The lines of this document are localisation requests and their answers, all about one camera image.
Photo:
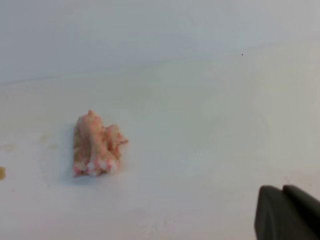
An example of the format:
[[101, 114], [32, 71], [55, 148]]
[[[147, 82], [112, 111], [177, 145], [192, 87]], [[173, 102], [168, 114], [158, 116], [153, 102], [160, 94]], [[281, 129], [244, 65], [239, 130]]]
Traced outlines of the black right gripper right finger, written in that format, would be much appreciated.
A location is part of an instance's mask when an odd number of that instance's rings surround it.
[[283, 193], [297, 209], [302, 221], [320, 239], [320, 201], [295, 185], [284, 185]]

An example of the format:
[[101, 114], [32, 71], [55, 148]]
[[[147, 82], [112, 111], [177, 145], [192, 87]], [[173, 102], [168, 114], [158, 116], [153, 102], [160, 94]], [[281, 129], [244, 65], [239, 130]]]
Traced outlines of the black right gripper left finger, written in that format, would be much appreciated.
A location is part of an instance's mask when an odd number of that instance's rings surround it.
[[254, 229], [258, 240], [302, 240], [305, 226], [289, 198], [278, 188], [259, 189]]

